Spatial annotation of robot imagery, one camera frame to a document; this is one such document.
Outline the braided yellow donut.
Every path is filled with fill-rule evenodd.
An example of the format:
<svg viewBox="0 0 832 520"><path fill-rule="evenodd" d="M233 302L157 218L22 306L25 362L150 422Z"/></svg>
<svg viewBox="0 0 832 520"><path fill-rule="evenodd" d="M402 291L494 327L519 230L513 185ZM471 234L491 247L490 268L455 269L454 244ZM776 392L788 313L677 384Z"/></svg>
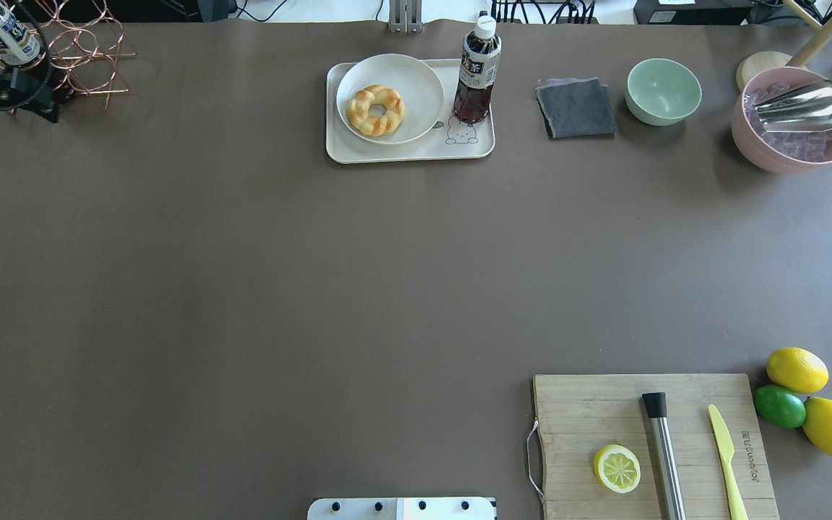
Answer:
<svg viewBox="0 0 832 520"><path fill-rule="evenodd" d="M344 109L351 128L365 137L382 137L394 133L405 121L407 112L396 89L372 84L353 95Z"/></svg>

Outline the white round plate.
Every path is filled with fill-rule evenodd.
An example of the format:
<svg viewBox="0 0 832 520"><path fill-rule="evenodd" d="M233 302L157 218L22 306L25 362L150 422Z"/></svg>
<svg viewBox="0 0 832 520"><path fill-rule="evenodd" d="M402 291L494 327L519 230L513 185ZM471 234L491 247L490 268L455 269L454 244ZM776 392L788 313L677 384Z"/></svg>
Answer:
<svg viewBox="0 0 832 520"><path fill-rule="evenodd" d="M395 132L366 137L353 128L347 117L349 102L357 91L370 85L383 85L402 96L405 115ZM443 108L443 87L436 73L422 61L396 53L367 57L351 66L337 83L332 95L334 112L359 139L380 145L409 144L436 124Z"/></svg>

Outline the white rectangular tray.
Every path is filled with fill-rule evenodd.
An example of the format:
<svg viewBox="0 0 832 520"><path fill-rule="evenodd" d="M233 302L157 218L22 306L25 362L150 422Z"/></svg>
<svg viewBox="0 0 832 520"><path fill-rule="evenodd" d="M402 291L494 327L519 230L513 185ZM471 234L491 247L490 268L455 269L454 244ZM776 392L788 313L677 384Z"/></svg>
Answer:
<svg viewBox="0 0 832 520"><path fill-rule="evenodd" d="M326 152L342 164L380 163L413 160L454 160L486 157L495 147L494 116L473 126L466 125L451 114L451 105L458 79L459 60L423 60L439 76L443 85L443 107L432 129L407 144L367 142L342 120L338 103L339 86L355 63L334 65L326 76Z"/></svg>

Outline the tea bottle in rack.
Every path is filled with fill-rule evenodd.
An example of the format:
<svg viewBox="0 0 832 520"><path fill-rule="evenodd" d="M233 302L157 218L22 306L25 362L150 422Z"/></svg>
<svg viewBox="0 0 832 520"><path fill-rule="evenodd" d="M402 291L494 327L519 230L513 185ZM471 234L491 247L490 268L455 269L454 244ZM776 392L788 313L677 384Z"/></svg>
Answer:
<svg viewBox="0 0 832 520"><path fill-rule="evenodd" d="M9 66L29 68L43 58L42 43L0 1L0 59Z"/></svg>

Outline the dark grey folded cloth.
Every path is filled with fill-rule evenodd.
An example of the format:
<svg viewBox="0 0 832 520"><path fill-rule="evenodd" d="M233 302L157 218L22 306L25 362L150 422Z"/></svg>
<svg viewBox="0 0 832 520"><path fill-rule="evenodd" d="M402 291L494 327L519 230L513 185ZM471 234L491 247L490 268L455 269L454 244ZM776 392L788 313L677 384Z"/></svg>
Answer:
<svg viewBox="0 0 832 520"><path fill-rule="evenodd" d="M610 89L600 79L552 78L535 88L548 137L607 136L618 131Z"/></svg>

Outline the mint green bowl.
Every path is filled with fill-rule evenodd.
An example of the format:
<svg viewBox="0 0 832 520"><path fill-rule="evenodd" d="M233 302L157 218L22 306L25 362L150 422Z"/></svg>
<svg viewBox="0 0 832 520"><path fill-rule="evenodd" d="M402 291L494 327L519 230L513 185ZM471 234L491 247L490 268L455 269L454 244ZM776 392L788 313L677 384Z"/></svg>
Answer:
<svg viewBox="0 0 832 520"><path fill-rule="evenodd" d="M683 64L662 57L638 62L628 72L625 100L638 121L670 126L693 115L702 103L697 76Z"/></svg>

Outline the wooden cutting board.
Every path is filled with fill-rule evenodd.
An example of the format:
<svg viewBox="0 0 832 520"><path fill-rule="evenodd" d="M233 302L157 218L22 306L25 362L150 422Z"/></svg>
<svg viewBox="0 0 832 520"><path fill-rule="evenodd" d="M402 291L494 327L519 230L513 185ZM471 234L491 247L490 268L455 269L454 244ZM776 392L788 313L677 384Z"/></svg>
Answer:
<svg viewBox="0 0 832 520"><path fill-rule="evenodd" d="M719 409L735 446L731 467L750 519L777 519L752 389L744 374L537 375L534 408L542 449L545 519L664 519L656 448L644 393L666 394L668 429L689 519L730 517L708 406ZM614 493L594 473L608 444L636 454L643 474L631 493Z"/></svg>

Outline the steel muddler tool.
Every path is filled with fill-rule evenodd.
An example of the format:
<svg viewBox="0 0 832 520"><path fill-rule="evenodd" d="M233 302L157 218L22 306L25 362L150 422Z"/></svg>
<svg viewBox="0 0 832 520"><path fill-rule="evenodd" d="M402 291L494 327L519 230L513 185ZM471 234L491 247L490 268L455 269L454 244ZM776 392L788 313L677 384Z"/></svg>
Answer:
<svg viewBox="0 0 832 520"><path fill-rule="evenodd" d="M659 489L663 506L666 507L667 519L687 519L683 488L680 484L679 470L672 441L672 431L668 422L667 399L664 392L649 392L641 395L641 401L654 440L657 455L657 469L660 477Z"/></svg>

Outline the pink bowl with ice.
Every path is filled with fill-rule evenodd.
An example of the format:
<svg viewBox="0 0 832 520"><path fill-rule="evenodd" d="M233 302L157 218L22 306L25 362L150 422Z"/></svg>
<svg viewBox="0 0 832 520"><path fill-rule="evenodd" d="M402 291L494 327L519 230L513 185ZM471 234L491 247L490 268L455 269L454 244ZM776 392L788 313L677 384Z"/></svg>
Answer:
<svg viewBox="0 0 832 520"><path fill-rule="evenodd" d="M775 68L753 76L737 98L731 121L731 135L743 157L773 173L805 173L831 165L832 129L767 131L754 110L757 103L822 79L823 76L803 68Z"/></svg>

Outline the steel ice scoop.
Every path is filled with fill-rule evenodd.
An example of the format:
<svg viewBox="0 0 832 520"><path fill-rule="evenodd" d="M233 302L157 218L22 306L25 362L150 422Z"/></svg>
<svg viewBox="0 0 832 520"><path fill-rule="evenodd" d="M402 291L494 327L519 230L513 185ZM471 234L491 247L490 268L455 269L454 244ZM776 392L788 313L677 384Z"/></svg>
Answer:
<svg viewBox="0 0 832 520"><path fill-rule="evenodd" d="M801 86L754 105L766 131L815 132L832 129L832 80Z"/></svg>

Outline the wooden mug tree stand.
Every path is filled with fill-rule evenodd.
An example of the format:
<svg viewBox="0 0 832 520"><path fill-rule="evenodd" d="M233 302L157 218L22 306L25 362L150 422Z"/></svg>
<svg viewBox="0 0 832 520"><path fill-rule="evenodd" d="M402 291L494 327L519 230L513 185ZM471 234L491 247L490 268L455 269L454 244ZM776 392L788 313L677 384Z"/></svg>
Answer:
<svg viewBox="0 0 832 520"><path fill-rule="evenodd" d="M813 56L832 40L832 17L825 23L821 23L811 14L806 13L797 1L784 1L783 4L789 7L793 13L798 14L800 19L805 21L809 27L813 28L813 36L793 56L776 51L760 51L747 56L737 66L736 70L735 83L739 91L744 89L750 79L766 70L782 68L783 66L805 68Z"/></svg>

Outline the green lime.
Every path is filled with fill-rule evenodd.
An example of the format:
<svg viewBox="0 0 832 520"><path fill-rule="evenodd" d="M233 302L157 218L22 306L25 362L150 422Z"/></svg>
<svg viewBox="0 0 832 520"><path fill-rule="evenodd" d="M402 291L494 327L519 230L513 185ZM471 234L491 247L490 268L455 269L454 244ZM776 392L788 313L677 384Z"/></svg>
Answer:
<svg viewBox="0 0 832 520"><path fill-rule="evenodd" d="M756 389L753 404L757 415L776 427L799 428L807 418L802 400L780 385L769 384Z"/></svg>

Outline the whole yellow lemon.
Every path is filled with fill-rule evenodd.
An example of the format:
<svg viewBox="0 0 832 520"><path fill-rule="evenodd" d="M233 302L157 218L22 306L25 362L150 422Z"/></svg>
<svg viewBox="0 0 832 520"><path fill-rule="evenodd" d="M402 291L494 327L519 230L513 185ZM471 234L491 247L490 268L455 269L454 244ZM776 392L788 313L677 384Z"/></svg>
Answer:
<svg viewBox="0 0 832 520"><path fill-rule="evenodd" d="M799 347L784 347L770 353L766 359L766 374L776 385L802 394L822 391L830 378L825 362L815 353Z"/></svg>

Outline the yellow plastic knife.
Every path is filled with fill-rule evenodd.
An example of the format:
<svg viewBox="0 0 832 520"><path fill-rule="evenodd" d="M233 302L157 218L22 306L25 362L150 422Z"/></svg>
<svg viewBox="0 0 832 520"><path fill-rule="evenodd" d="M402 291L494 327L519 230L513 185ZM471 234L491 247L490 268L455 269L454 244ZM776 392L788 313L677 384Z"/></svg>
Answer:
<svg viewBox="0 0 832 520"><path fill-rule="evenodd" d="M719 408L714 404L708 404L708 417L711 421L717 451L719 451L719 461L723 480L725 481L725 493L727 495L727 507L729 507L730 519L749 519L743 503L742 493L740 493L732 467L735 446L727 423L723 415L721 415Z"/></svg>

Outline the aluminium frame post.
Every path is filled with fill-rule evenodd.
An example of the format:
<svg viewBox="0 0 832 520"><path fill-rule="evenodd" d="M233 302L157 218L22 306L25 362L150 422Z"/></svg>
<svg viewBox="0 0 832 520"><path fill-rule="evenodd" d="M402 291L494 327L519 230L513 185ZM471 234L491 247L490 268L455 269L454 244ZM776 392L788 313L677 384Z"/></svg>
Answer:
<svg viewBox="0 0 832 520"><path fill-rule="evenodd" d="M389 4L389 32L419 34L423 32L423 1L391 0Z"/></svg>

